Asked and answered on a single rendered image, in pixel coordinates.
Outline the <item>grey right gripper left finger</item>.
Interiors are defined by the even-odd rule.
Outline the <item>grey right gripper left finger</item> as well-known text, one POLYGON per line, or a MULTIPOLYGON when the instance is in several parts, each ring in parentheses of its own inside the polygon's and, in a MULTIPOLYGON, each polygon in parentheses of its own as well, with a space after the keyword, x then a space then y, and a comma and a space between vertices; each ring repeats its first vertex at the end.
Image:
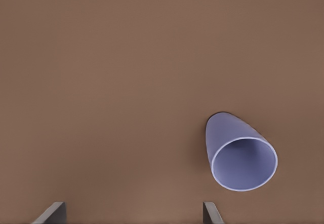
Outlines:
POLYGON ((54 202, 31 224, 66 224, 66 203, 54 202))

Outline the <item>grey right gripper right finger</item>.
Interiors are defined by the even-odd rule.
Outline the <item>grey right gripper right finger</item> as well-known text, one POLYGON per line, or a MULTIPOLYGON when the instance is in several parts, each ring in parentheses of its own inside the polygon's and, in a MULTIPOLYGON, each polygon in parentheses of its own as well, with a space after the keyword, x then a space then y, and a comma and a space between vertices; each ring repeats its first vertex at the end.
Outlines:
POLYGON ((203 224, 224 224, 224 221, 213 202, 204 201, 202 204, 203 224))

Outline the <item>blue-purple cup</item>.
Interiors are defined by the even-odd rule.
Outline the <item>blue-purple cup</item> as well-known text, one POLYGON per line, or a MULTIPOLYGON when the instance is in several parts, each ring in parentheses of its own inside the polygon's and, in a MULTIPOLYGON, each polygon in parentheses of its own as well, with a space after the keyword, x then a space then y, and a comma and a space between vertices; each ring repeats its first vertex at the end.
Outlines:
POLYGON ((228 190, 257 189, 276 172, 278 156, 274 147, 251 125, 231 113, 210 116, 205 138, 213 178, 228 190))

